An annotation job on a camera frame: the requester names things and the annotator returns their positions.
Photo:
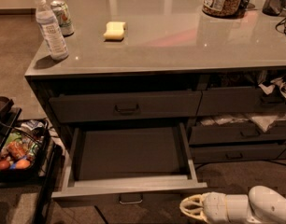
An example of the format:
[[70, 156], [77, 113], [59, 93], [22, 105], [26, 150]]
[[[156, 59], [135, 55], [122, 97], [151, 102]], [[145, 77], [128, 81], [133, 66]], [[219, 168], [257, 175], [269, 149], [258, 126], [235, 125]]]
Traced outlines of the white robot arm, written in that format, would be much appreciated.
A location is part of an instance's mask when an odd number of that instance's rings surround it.
[[206, 224], [286, 224], [286, 199], [265, 186], [249, 194], [196, 194], [182, 200], [179, 209]]

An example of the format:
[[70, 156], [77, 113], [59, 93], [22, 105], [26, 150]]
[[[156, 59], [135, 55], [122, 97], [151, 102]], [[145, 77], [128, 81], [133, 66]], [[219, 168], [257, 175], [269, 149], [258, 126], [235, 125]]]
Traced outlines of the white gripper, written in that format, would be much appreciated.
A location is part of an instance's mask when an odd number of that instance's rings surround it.
[[250, 211], [246, 194], [218, 192], [187, 197], [180, 202], [179, 208], [187, 217], [208, 224], [245, 224]]

